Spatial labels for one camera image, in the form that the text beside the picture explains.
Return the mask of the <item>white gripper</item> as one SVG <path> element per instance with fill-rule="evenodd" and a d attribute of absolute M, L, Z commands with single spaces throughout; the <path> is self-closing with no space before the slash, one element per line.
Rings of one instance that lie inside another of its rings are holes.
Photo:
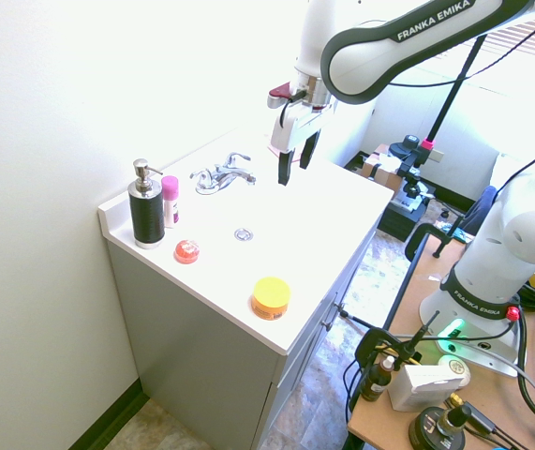
<path fill-rule="evenodd" d="M 322 109 L 302 101 L 292 103 L 283 111 L 284 98 L 270 98 L 269 108 L 279 109 L 275 119 L 269 149 L 278 156 L 278 183 L 286 186 L 290 180 L 292 150 L 305 141 L 301 154 L 300 167 L 306 169 L 317 146 L 320 130 L 332 119 L 336 101 Z"/>

